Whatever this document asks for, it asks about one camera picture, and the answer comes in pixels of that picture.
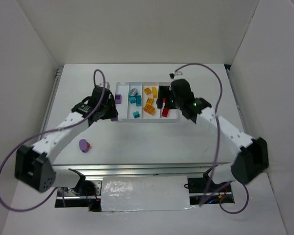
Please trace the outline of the purple rounded lego brick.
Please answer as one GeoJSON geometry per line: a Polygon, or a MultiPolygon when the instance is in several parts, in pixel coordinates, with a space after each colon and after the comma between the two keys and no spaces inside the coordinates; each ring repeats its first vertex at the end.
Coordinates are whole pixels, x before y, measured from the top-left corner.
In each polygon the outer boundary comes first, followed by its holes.
{"type": "Polygon", "coordinates": [[[89,148],[87,147],[87,141],[85,139],[81,139],[79,141],[79,149],[83,152],[86,153],[88,152],[89,148]]]}

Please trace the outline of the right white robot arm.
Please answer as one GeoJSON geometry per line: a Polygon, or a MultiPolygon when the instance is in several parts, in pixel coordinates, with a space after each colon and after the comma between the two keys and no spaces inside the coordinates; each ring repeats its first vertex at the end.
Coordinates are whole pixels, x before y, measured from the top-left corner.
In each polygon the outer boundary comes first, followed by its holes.
{"type": "Polygon", "coordinates": [[[269,167],[267,142],[259,137],[254,138],[236,128],[222,116],[219,116],[212,105],[204,98],[196,98],[188,81],[177,79],[168,86],[158,89],[157,106],[168,109],[179,109],[188,120],[210,132],[217,134],[217,141],[224,141],[234,155],[234,161],[219,165],[205,174],[214,184],[237,181],[249,184],[269,167]]]}

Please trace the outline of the purple square lego brick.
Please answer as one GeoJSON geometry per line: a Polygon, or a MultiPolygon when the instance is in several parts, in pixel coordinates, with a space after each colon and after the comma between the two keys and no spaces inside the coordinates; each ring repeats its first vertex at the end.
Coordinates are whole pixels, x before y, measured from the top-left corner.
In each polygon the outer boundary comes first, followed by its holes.
{"type": "Polygon", "coordinates": [[[115,94],[115,103],[121,104],[122,102],[122,95],[121,94],[115,94]]]}

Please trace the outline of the purple curved lego brick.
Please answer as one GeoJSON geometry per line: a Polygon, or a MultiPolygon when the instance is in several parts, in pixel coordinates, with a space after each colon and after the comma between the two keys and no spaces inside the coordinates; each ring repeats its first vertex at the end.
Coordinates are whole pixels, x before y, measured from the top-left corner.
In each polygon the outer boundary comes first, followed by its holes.
{"type": "Polygon", "coordinates": [[[113,117],[110,119],[112,122],[115,122],[115,121],[119,121],[119,118],[118,117],[113,117]]]}

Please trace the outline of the yellow butterfly lego brick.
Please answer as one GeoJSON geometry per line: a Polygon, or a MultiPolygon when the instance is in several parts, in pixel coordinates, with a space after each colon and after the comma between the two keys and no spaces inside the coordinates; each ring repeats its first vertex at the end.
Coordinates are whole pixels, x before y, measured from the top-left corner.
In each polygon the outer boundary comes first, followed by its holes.
{"type": "Polygon", "coordinates": [[[144,106],[143,110],[144,110],[146,113],[150,114],[150,115],[154,115],[154,113],[155,113],[155,108],[154,108],[152,105],[149,105],[149,104],[146,104],[146,105],[144,106]]]}

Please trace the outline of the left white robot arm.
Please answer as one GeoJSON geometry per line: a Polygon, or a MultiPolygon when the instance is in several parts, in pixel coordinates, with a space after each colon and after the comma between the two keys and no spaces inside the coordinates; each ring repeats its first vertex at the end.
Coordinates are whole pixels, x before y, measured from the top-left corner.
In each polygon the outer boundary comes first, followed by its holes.
{"type": "Polygon", "coordinates": [[[38,192],[67,187],[81,193],[90,183],[85,175],[74,169],[54,170],[52,165],[64,148],[94,122],[117,117],[112,92],[95,86],[92,95],[71,109],[56,132],[44,135],[30,147],[22,145],[17,149],[15,178],[38,192]]]}

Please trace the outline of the yellow square lego brick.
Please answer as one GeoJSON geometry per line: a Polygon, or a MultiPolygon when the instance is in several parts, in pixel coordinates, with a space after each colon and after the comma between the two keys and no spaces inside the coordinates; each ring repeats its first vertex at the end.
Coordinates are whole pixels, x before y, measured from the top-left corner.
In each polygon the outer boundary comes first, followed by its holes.
{"type": "Polygon", "coordinates": [[[144,89],[144,92],[145,92],[146,95],[149,95],[149,94],[152,93],[152,91],[151,91],[150,88],[145,88],[145,89],[144,89]]]}

